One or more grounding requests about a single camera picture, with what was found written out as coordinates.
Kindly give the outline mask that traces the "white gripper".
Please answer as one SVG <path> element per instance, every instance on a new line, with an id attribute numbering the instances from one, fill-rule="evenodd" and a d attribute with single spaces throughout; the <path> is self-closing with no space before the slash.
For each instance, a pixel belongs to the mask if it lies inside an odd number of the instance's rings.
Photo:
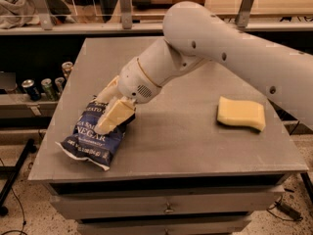
<path id="1" fill-rule="evenodd" d="M 94 130 L 108 134 L 135 114 L 135 102 L 150 102 L 161 88 L 145 75 L 137 58 L 133 58 L 96 97 L 99 103 L 109 103 Z"/>

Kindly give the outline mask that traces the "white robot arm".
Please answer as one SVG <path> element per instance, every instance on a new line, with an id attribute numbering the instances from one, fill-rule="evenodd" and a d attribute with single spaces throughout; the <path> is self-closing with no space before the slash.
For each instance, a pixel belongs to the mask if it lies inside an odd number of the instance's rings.
<path id="1" fill-rule="evenodd" d="M 150 102 L 171 79 L 217 62 L 307 127 L 313 125 L 313 56 L 244 33 L 193 2 L 165 14 L 163 37 L 133 58 L 97 96 L 106 111 L 95 131 L 107 134 Z"/>

